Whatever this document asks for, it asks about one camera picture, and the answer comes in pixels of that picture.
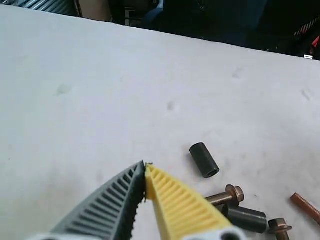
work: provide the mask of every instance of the bolt head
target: bolt head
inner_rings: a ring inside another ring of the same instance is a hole
[[[233,201],[231,202],[231,204],[233,206],[239,206],[240,202],[245,200],[244,191],[242,191],[241,187],[239,186],[232,186],[231,184],[228,184],[225,187],[225,191],[232,194]]]
[[[284,218],[276,218],[270,220],[269,222],[269,234],[276,234],[283,231],[289,231],[292,229],[292,226],[288,226]]]

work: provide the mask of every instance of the bolt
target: bolt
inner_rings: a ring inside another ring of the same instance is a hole
[[[293,194],[290,197],[291,202],[304,211],[309,217],[314,219],[320,225],[320,211],[312,206],[307,200],[305,200],[298,193]]]
[[[277,240],[290,240],[287,231],[292,229],[288,226],[284,218],[276,218],[268,221],[270,229],[268,234],[275,234]]]
[[[208,196],[205,199],[213,206],[219,206],[226,203],[232,206],[239,206],[239,203],[245,199],[245,195],[241,187],[228,184],[225,187],[225,192]]]

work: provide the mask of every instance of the threaded shaft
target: threaded shaft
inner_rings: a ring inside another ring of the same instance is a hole
[[[320,225],[320,211],[312,206],[307,200],[305,200],[298,193],[293,194],[290,197],[290,200]]]

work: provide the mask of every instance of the hex bolt head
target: hex bolt head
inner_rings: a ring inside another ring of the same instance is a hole
[[[239,186],[232,186],[231,184],[228,184],[225,187],[225,192],[232,195],[231,202],[234,206],[239,206],[240,202],[243,202],[245,200],[244,191],[242,191],[241,187]]]
[[[284,218],[276,218],[268,223],[270,227],[268,234],[275,234],[278,240],[289,240],[287,231],[291,230],[292,226],[288,226]]]

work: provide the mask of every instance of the metal grille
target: metal grille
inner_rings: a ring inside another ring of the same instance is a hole
[[[2,0],[0,3],[53,14],[79,15],[74,0]]]

